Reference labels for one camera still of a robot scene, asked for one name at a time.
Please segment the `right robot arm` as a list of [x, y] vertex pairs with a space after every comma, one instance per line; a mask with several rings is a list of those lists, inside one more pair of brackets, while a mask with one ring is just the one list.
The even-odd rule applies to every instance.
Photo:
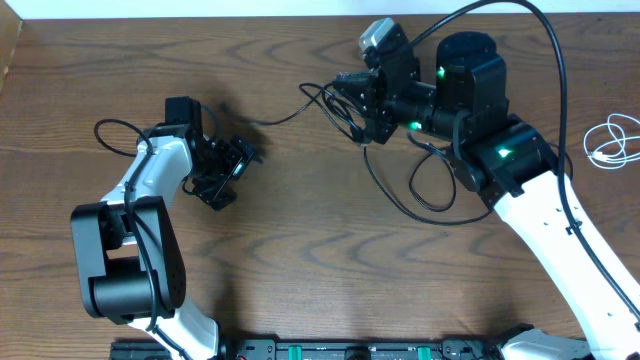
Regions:
[[583, 339], [519, 329], [493, 347], [504, 359], [635, 359], [639, 285], [581, 206], [562, 154], [508, 111], [505, 71], [471, 77], [442, 68], [428, 85], [379, 70], [344, 73], [337, 92], [363, 115], [361, 141], [384, 143], [398, 127], [448, 142], [458, 180], [510, 226], [569, 304]]

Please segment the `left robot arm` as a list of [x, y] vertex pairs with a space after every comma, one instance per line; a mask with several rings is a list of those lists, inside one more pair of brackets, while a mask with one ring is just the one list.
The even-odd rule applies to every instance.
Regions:
[[188, 296], [186, 268], [168, 209], [185, 180], [216, 211], [236, 196], [228, 185], [254, 159], [239, 136], [215, 140], [198, 125], [139, 130], [133, 162], [99, 201], [71, 213], [71, 236], [86, 312], [144, 331], [173, 359], [225, 359], [218, 323]]

